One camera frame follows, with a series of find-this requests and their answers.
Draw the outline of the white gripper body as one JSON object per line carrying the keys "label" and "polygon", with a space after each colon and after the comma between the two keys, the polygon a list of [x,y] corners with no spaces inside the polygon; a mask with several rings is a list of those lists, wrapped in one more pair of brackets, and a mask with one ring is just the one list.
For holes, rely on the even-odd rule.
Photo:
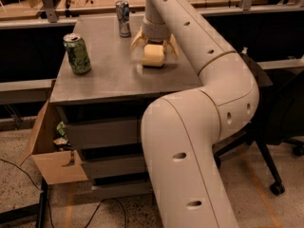
{"label": "white gripper body", "polygon": [[171,32],[166,24],[156,24],[144,17],[142,21],[142,34],[150,41],[161,42],[168,39]]}

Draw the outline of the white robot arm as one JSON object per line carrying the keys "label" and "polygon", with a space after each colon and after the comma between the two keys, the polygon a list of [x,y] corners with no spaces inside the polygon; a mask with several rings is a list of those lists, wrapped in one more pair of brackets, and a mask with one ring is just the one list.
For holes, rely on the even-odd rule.
{"label": "white robot arm", "polygon": [[160,97],[142,116],[142,148],[163,227],[239,228],[212,147],[253,118],[255,77],[186,0],[147,1],[202,83]]}

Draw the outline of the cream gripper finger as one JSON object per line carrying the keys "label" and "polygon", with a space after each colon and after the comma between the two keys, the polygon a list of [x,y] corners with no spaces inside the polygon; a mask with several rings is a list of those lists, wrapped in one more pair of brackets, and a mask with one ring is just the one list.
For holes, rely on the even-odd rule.
{"label": "cream gripper finger", "polygon": [[130,45],[130,50],[133,51],[136,47],[144,46],[147,41],[148,38],[144,35],[143,30],[140,29]]}
{"label": "cream gripper finger", "polygon": [[180,51],[176,38],[173,34],[170,34],[170,36],[163,41],[162,45],[163,45],[163,52],[165,54],[171,53],[176,60],[179,59]]}

